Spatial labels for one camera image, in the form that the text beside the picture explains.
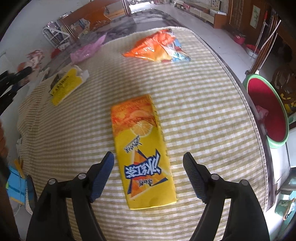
poster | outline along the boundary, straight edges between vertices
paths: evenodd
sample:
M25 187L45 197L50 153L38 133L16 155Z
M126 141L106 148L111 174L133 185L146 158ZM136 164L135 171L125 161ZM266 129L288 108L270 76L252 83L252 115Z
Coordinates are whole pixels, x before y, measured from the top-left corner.
M216 11L220 11L221 1L220 0L212 0L211 7Z
M252 12L252 17L251 17L251 21L250 21L250 25L253 28L257 28L259 15L260 15L260 8L253 5L253 12Z

orange juice carton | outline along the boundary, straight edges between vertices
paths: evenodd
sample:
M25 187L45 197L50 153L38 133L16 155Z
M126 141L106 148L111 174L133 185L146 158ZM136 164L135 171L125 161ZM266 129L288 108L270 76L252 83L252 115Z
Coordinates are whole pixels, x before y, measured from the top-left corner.
M163 133L150 95L111 108L113 136L130 209L177 201Z

white tiled floor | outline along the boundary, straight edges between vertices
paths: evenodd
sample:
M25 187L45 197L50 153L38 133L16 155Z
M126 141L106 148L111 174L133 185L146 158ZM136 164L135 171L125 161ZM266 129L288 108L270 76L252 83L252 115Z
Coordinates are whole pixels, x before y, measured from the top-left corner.
M230 33L222 29L214 29L209 23L204 23L197 17L173 7L171 4L155 5L146 2L131 5L130 8L132 12L154 8L169 14L181 24L194 31L210 45L232 69L241 82L245 78L245 71L249 70L253 65L254 59L245 52L242 46L232 40ZM280 59L270 54L261 70L259 70L259 74L271 81L274 70L281 64L282 61ZM289 158L286 145L278 149L271 149L271 155L274 168L274 181L278 183L279 187L289 175ZM279 194L277 196L276 203L279 199L283 199L283 195ZM275 238L282 224L282 217L275 214L274 209L275 205L264 214L271 240Z

blue cloth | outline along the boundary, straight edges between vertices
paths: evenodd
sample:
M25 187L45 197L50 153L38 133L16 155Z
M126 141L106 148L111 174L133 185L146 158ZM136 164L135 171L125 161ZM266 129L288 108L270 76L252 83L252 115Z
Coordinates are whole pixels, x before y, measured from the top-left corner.
M14 198L21 204L25 204L25 193L27 187L27 180L20 177L19 172L13 167L9 166L10 176L8 178L7 194Z

pink plastic item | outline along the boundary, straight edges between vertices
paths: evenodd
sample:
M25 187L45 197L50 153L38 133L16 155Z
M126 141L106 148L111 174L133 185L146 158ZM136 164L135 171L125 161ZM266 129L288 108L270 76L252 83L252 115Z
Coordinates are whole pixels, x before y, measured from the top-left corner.
M256 107L256 110L259 114L259 117L260 117L262 123L264 124L265 118L268 115L269 111L259 105L256 105L255 107Z
M106 38L106 34L104 34L102 37L99 37L99 39L93 44L85 45L81 49L78 49L76 52L71 53L70 58L72 63L77 64L93 56L94 53L99 50L99 48L105 41L105 38Z

